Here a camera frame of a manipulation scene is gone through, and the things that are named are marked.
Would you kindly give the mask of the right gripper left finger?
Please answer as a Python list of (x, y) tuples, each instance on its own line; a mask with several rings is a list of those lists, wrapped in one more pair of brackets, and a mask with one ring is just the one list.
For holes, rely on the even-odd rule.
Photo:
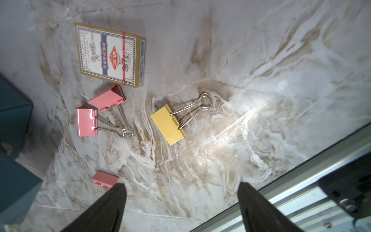
[(63, 231), (118, 232), (126, 200), (126, 186), (123, 183), (117, 183)]

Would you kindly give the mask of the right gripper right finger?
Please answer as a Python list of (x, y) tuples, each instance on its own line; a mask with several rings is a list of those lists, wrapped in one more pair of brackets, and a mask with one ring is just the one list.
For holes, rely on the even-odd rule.
[(237, 196), (247, 232), (301, 231), (249, 183), (239, 184)]

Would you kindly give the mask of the teal drawer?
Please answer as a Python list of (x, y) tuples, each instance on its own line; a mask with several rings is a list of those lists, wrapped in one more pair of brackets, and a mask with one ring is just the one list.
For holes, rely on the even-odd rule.
[(43, 181), (1, 153), (1, 226), (21, 224)]

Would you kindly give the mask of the yellow binder clip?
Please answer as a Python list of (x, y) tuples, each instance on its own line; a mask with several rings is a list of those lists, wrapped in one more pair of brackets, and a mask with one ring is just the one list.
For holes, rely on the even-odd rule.
[[(190, 103), (189, 105), (186, 105), (179, 110), (172, 111), (168, 104), (164, 105), (162, 108), (151, 115), (151, 119), (153, 120), (154, 124), (157, 126), (165, 140), (168, 142), (169, 146), (172, 146), (178, 141), (185, 138), (186, 133), (184, 132), (183, 128), (200, 112), (211, 110), (212, 106), (213, 101), (211, 95), (207, 92), (202, 92), (196, 101)], [(190, 116), (185, 122), (179, 123), (175, 115), (193, 107), (198, 108), (195, 113)]]

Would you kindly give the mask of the pink binder clip left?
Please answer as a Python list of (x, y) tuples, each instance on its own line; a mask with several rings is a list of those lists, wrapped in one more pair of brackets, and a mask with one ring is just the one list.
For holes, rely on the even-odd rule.
[(97, 171), (91, 180), (97, 186), (103, 187), (104, 189), (110, 189), (115, 184), (119, 183), (120, 178), (103, 171)]

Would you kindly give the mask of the pink binder clip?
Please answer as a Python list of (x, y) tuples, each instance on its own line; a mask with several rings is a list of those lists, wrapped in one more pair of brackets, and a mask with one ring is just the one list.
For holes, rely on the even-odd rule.
[(108, 112), (115, 120), (115, 124), (98, 117), (98, 110), (88, 104), (84, 104), (76, 109), (78, 134), (80, 137), (96, 137), (99, 131), (112, 133), (120, 138), (131, 138), (133, 130), (128, 125), (122, 106), (118, 105), (121, 118), (114, 110), (108, 108)]
[[(123, 137), (131, 137), (133, 135), (133, 131), (128, 125), (128, 121), (122, 107), (122, 103), (124, 103), (125, 100), (126, 97), (120, 85), (116, 84), (96, 94), (92, 99), (88, 101), (88, 104), (94, 106), (100, 112), (108, 111), (118, 124), (118, 127), (122, 129), (124, 134)], [(119, 118), (115, 114), (113, 110), (113, 108), (115, 107), (118, 108), (121, 118)]]
[(103, 187), (104, 189), (110, 189), (115, 184), (119, 183), (120, 178), (103, 171), (97, 171), (91, 180), (97, 186)]

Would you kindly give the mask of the pink binder clip top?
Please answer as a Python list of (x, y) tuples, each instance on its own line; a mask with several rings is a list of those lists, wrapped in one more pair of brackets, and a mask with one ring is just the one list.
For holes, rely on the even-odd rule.
[(120, 138), (131, 138), (133, 130), (128, 125), (122, 106), (118, 105), (121, 118), (114, 110), (108, 108), (108, 112), (115, 120), (115, 124), (98, 117), (98, 110), (88, 104), (84, 104), (76, 109), (78, 134), (80, 137), (96, 137), (99, 131), (112, 133)]

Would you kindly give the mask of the pink binder clip right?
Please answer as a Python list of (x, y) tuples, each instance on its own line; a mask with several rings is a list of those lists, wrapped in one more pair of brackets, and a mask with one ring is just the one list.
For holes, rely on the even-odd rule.
[[(108, 111), (118, 124), (118, 127), (122, 129), (124, 134), (123, 137), (131, 137), (133, 135), (133, 131), (128, 125), (128, 121), (122, 107), (122, 103), (124, 103), (125, 100), (126, 97), (120, 85), (116, 84), (96, 94), (92, 99), (88, 101), (88, 104), (94, 106), (100, 112)], [(115, 107), (118, 108), (121, 118), (119, 118), (115, 114), (113, 110), (113, 108)]]

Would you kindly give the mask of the teal drawer cabinet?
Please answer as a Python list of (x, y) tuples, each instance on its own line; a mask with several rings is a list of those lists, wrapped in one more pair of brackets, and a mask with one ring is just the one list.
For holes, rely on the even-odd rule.
[(1, 150), (13, 159), (24, 145), (32, 110), (30, 99), (1, 75)]

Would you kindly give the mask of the playing card box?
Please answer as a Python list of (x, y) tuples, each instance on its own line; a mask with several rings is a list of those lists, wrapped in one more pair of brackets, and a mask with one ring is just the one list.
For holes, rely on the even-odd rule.
[(146, 38), (75, 23), (81, 74), (138, 88), (144, 84)]

